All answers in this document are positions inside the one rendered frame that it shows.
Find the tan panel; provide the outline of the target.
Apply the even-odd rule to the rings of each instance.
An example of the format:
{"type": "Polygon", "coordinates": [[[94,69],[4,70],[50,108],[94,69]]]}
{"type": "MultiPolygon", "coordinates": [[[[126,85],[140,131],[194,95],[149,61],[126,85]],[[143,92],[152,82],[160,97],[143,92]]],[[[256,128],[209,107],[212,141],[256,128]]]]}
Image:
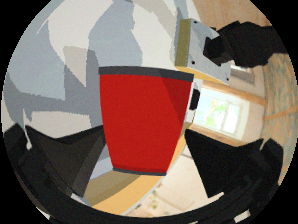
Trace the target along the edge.
{"type": "MultiPolygon", "coordinates": [[[[185,121],[182,125],[180,140],[178,140],[176,151],[173,153],[169,168],[172,167],[177,157],[185,148],[185,129],[192,129],[193,124],[185,121]]],[[[169,169],[168,168],[168,169],[169,169]]],[[[92,208],[102,212],[117,214],[126,212],[133,204],[141,200],[146,192],[160,181],[162,176],[130,175],[112,171],[105,173],[97,179],[88,181],[84,196],[92,208]]]]}

